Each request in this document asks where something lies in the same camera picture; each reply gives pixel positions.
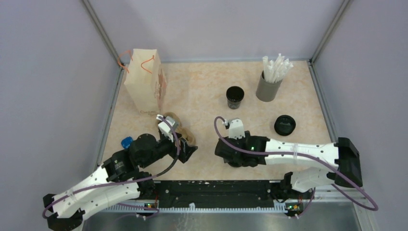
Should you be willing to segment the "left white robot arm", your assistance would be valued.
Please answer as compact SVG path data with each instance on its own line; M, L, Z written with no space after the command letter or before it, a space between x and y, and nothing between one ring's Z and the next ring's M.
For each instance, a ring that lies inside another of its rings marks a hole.
M198 149L195 137L186 131L177 133L177 141L165 135L156 140L145 133L103 162L90 176L60 194L43 197L44 207L52 214L44 216L49 229L72 231L97 212L129 199L148 199L155 191L154 178L143 169L169 155L185 163Z

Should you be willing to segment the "beige paper takeout bag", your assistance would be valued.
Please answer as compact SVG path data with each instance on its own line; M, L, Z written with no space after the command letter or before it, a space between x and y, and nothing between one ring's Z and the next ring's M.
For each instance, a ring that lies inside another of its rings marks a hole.
M167 79L157 49L132 49L119 54L117 63L125 70L124 86L138 112L161 113Z

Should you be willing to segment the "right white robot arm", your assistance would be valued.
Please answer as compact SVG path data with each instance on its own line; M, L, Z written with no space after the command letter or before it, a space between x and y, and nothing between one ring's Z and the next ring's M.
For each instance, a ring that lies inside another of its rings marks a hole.
M218 140L215 155L232 167L293 164L306 167L291 171L279 182L279 190L288 198L330 184L345 188L362 187L359 153L348 138L335 143L300 144L278 141L262 136Z

